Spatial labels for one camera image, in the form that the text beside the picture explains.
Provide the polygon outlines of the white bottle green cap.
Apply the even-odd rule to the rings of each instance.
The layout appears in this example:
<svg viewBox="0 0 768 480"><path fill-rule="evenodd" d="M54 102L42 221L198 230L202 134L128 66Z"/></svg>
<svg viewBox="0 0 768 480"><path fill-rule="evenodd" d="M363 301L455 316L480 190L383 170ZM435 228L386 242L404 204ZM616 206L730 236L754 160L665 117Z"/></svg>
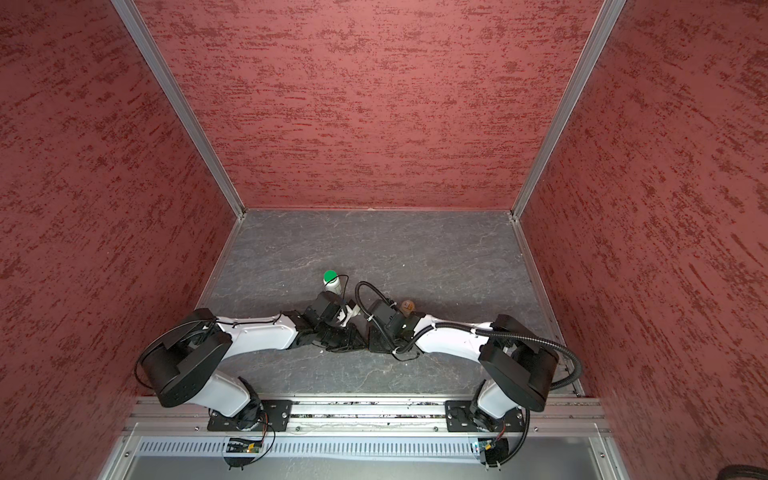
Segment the white bottle green cap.
<svg viewBox="0 0 768 480"><path fill-rule="evenodd" d="M338 296L343 294L343 281L335 270L326 270L323 274L323 288Z"/></svg>

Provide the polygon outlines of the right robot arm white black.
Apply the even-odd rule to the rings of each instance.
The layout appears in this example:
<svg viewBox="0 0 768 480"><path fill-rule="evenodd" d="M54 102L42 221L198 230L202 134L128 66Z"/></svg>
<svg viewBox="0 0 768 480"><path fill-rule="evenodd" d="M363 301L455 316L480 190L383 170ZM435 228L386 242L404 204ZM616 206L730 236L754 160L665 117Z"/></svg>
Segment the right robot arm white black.
<svg viewBox="0 0 768 480"><path fill-rule="evenodd" d="M574 356L564 346L535 335L509 315L492 322L455 323L432 315L404 316L386 308L368 316L369 350L403 360L411 353L444 354L482 366L489 378L474 399L480 417L500 419L519 408L545 409L552 390L567 386L579 370L555 378L560 361Z"/></svg>

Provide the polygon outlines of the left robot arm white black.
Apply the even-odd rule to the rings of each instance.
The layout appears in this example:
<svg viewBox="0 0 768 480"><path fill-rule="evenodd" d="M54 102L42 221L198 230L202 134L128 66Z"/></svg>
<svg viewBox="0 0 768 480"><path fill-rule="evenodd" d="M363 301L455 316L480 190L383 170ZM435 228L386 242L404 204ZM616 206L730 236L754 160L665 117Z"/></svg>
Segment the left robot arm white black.
<svg viewBox="0 0 768 480"><path fill-rule="evenodd" d="M146 377L142 384L163 407L202 406L231 429L250 431L264 422L261 399L246 380L223 373L220 364L248 353L304 346L347 353L365 350L367 342L355 326L339 326L310 311L236 319L201 308L151 342L134 373Z"/></svg>

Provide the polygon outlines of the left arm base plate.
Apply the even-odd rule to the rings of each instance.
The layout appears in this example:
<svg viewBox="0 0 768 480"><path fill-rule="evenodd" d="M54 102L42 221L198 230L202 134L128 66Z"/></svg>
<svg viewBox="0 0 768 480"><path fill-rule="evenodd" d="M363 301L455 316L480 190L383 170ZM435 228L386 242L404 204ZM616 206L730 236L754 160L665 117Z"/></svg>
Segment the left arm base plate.
<svg viewBox="0 0 768 480"><path fill-rule="evenodd" d="M250 401L239 413L227 417L211 410L207 430L211 432L264 432L273 429L284 432L294 403L291 400Z"/></svg>

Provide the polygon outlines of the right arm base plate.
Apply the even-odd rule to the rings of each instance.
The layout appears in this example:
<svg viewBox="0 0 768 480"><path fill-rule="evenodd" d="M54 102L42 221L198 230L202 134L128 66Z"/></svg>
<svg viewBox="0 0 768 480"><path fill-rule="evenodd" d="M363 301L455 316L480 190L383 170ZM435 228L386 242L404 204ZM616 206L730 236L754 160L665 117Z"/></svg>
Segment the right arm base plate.
<svg viewBox="0 0 768 480"><path fill-rule="evenodd" d="M523 431L524 415L518 408L509 410L497 419L482 411L471 401L448 400L444 403L449 432L478 432L498 434L502 431Z"/></svg>

